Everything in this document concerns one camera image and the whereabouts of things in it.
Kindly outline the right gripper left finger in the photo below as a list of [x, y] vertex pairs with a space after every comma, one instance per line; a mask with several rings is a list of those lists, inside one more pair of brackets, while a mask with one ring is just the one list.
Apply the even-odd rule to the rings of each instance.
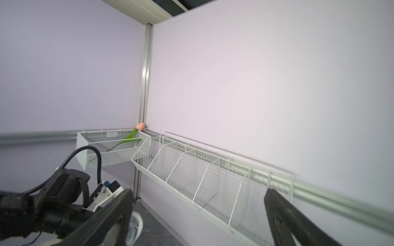
[[124, 190], [61, 241], [61, 245], [123, 246], [128, 234], [133, 203], [132, 190]]

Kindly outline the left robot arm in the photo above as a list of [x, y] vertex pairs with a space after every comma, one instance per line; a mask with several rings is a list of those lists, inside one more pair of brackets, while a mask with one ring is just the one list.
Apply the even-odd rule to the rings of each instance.
[[[90, 176], [67, 169], [68, 163], [80, 152], [91, 150], [97, 160], [97, 188], [89, 192]], [[46, 181], [23, 193], [1, 192], [1, 240], [26, 238], [32, 232], [55, 232], [61, 222], [70, 222], [79, 215], [87, 219], [87, 208], [104, 186], [102, 156], [93, 146], [73, 151]]]

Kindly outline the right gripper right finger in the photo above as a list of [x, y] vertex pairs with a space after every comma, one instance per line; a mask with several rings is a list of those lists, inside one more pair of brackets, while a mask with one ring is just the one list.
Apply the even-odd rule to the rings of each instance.
[[273, 241], [276, 246], [339, 246], [340, 244], [317, 227], [278, 191], [269, 188], [264, 205]]

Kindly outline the clear round pouch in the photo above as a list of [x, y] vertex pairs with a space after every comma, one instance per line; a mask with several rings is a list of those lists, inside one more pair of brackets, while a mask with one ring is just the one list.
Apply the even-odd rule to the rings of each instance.
[[128, 234], [125, 239], [126, 246], [133, 246], [136, 243], [143, 231], [143, 226], [142, 216], [138, 212], [133, 211], [129, 222]]

